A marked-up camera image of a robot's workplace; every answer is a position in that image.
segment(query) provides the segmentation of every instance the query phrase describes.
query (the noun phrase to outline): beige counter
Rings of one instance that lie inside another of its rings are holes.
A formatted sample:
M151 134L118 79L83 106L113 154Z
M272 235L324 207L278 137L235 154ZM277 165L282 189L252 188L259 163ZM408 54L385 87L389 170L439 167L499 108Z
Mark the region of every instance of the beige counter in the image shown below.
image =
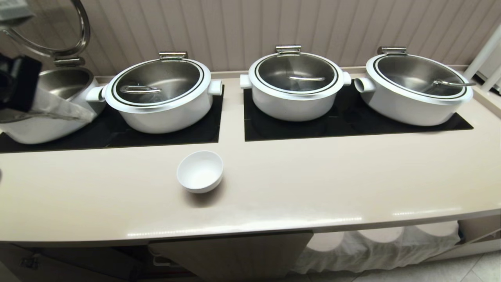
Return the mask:
M473 130L245 142L226 79L219 142L1 154L0 241L76 242L435 222L501 210L501 120L472 100ZM224 160L210 194L182 189L188 154Z

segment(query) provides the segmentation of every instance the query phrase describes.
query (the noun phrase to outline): chrome handle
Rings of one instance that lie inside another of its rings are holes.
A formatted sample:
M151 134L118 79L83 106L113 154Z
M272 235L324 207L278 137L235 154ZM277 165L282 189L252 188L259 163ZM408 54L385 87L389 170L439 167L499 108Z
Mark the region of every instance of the chrome handle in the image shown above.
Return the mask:
M289 79L299 81L324 81L325 77L302 77L302 76L289 76Z
M380 46L377 49L378 55L407 55L407 47Z
M455 83L455 82L448 82L448 81L443 81L441 79L437 79L433 82L433 85L445 85L445 86L450 86L450 87L465 87L465 86L474 86L474 85L476 85L476 83L474 83L474 82Z
M162 51L158 53L161 61L188 59L187 51Z
M151 94L162 92L162 89L150 86L141 85L125 85L120 87L120 92L129 94Z
M279 54L297 54L301 52L301 45L276 45L275 50Z

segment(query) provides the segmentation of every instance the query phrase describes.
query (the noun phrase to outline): steel pot rim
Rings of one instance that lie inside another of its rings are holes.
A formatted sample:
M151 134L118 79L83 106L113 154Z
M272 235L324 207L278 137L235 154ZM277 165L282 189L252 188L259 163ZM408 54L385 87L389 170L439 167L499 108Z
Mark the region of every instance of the steel pot rim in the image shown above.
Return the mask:
M418 101L422 101L422 102L426 102L426 103L431 103L431 104L437 104L437 105L460 104L460 103L463 103L465 101L469 101L473 97L473 90L471 89L471 87L463 87L462 91L460 91L456 95L438 96L438 95L430 95L430 94L426 94L426 93L421 93L421 92L406 88L406 87L404 87L396 82L393 82L392 80L387 78L384 74L382 74L378 69L378 62L380 60L386 58L387 56L410 56L410 57L426 60L426 61L429 61L431 63L435 63L435 64L447 69L448 71L452 72L453 74L458 76L461 79L461 81L463 81L464 83L468 83L468 80L465 77L463 77L460 73L453 70L452 68L450 68L450 67L448 67L440 62L437 62L435 60L421 57L421 56L409 55L409 54L407 54L407 55L382 54L382 55L372 57L371 59L369 59L367 61L367 64L366 64L366 70L367 70L369 77L372 80L374 80L376 83L378 83L379 85L381 85L382 87L384 87L390 91L393 91L395 93L398 93L402 96L405 96L405 97L408 97L408 98L411 98L414 100L418 100Z
M324 86L323 88L320 88L319 90L312 90L312 91L286 91L284 89L280 90L277 87L274 87L266 82L263 81L261 76L259 75L259 65L267 60L270 57L278 56L280 54L274 53L270 54L267 56L264 56L257 61L255 61L249 68L249 80L251 81L252 85L256 87L257 89L261 90L262 92L277 97L285 100L292 100L292 101L311 101L311 100L317 100L317 99L322 99L325 97L329 97L333 94L336 94L344 85L343 83L343 71L341 68L336 65L334 62L331 60L324 58L319 55L311 54L311 53L305 53L305 52L300 52L299 54L302 55L308 55L308 56L313 56L318 59L323 60L327 64L329 64L334 71L334 79L333 81L327 85Z
M161 61L160 59L155 59L155 60L149 60L145 62L141 62L139 64L133 65L128 67L127 69L121 71L119 74L117 74L113 79L105 86L103 89L103 96L106 99L106 102L114 109L122 112L127 112L127 113L155 113L155 112L162 112L166 111L169 109L173 109L176 107L179 107L181 105L184 105L200 95L204 93L205 90L209 87L210 80L211 80L211 74L209 69L202 63L191 60L191 59L177 59L177 61L184 61L191 63L194 65L200 72L199 80L193 86L189 91L187 91L185 94L180 95L179 97L167 100L167 101L162 101L159 103L150 103L150 104L139 104L139 103L133 103L133 102L126 102L123 103L121 100L122 99L117 99L116 96L116 84L118 80L125 75L127 72L140 67L142 65L152 63L152 62L157 62Z

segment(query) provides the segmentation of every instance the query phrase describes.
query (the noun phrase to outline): floor tile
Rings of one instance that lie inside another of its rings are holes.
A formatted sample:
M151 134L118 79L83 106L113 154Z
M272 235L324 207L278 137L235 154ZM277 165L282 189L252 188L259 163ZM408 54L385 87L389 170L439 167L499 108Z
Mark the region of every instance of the floor tile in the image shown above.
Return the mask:
M483 282L501 282L501 251L484 254L472 270Z
M350 271L328 271L308 274L311 282L352 282L359 275L359 273Z
M470 271L468 274L461 280L461 282L483 282L478 276L475 274L475 272Z
M354 282L460 282L480 258L481 255L473 255L392 270L370 270L362 273Z

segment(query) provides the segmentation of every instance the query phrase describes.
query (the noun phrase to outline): lid handle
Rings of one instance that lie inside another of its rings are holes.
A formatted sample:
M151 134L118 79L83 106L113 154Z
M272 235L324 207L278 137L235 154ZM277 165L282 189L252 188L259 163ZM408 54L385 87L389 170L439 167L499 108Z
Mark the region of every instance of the lid handle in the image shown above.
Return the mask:
M161 61L188 59L187 51L162 51L158 53Z
M377 49L378 55L407 55L407 47L402 46L380 46Z
M297 54L301 52L301 45L276 45L275 50L279 54Z
M120 87L120 92L128 94L151 94L162 92L162 89L151 86L124 85Z
M325 77L303 77L303 76L290 75L289 79L299 80L299 81L324 81Z

